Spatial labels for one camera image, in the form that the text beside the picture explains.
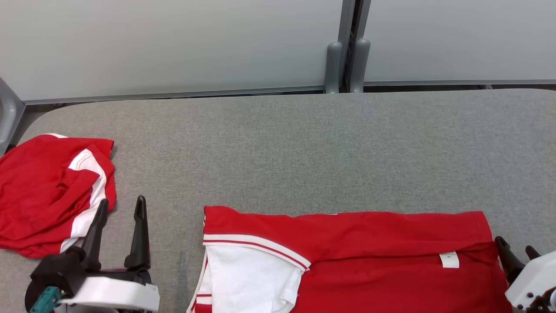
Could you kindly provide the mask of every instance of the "white panel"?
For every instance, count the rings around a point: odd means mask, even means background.
[[[314,86],[342,0],[0,0],[0,77],[24,101]]]
[[[554,80],[554,0],[372,0],[365,81]]]

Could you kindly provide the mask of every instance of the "gray cushion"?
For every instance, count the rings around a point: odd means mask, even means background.
[[[217,97],[81,104],[43,133],[115,140],[116,211],[104,268],[122,267],[136,197],[147,199],[161,312],[197,284],[203,206],[299,215],[484,211],[518,256],[556,250],[556,92],[481,90]],[[37,264],[0,252],[0,307],[23,311]]]

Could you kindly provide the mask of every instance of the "teal connector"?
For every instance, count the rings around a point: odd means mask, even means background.
[[[62,296],[56,287],[46,287],[29,313],[50,313]]]

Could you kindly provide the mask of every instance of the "garment label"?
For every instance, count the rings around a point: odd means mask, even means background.
[[[459,259],[455,251],[441,253],[440,260],[442,260],[442,267],[459,268]]]

